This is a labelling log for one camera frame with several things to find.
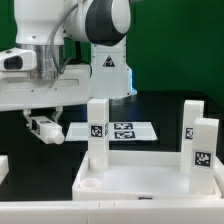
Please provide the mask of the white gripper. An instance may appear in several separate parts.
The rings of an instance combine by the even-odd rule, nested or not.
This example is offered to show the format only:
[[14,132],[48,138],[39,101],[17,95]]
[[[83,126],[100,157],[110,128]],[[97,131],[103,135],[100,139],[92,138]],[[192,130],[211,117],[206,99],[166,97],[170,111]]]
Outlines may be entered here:
[[36,59],[32,50],[0,52],[0,111],[23,110],[29,130],[36,128],[30,109],[56,107],[51,118],[57,122],[62,106],[85,104],[91,97],[89,65],[67,65],[53,80],[31,79]]

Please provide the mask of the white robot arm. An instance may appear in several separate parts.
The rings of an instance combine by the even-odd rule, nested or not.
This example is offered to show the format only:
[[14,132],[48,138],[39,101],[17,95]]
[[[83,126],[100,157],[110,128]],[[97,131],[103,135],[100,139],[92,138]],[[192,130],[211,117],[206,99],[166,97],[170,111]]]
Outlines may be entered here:
[[0,52],[0,111],[122,99],[130,0],[14,0],[16,46]]

